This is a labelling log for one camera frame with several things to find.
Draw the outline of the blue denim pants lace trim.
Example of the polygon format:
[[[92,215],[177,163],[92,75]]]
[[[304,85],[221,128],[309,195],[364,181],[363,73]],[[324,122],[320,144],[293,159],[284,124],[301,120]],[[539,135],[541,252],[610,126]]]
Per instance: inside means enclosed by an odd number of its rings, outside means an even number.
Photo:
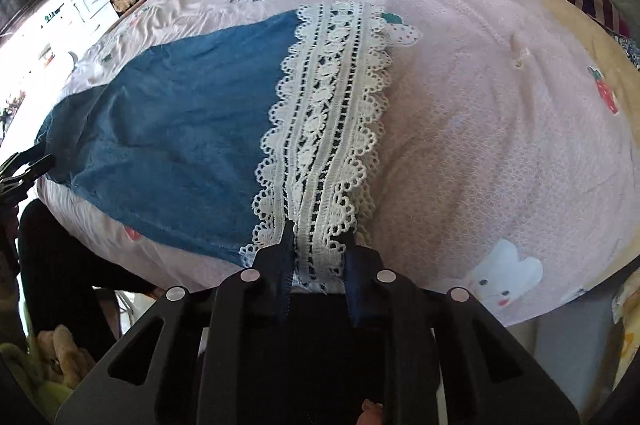
[[[293,234],[294,283],[343,289],[390,82],[381,7],[320,2],[153,46],[63,98],[39,141],[52,215],[94,254],[192,291]]]

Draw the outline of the pink printed bed sheet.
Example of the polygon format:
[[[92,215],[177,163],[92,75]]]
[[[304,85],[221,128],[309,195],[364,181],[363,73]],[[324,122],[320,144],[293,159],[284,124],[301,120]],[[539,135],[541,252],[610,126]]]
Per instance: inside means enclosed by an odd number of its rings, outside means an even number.
[[[566,0],[146,0],[56,104],[153,46],[339,1],[383,9],[390,56],[374,208],[344,245],[425,289],[462,286],[506,325],[637,252],[639,75]]]

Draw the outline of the white dresser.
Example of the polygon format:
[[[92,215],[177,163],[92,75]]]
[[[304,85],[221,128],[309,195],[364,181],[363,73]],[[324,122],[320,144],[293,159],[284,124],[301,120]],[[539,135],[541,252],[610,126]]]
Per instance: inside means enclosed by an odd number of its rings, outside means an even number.
[[[1,103],[53,63],[77,63],[117,20],[111,0],[46,0],[1,35]]]

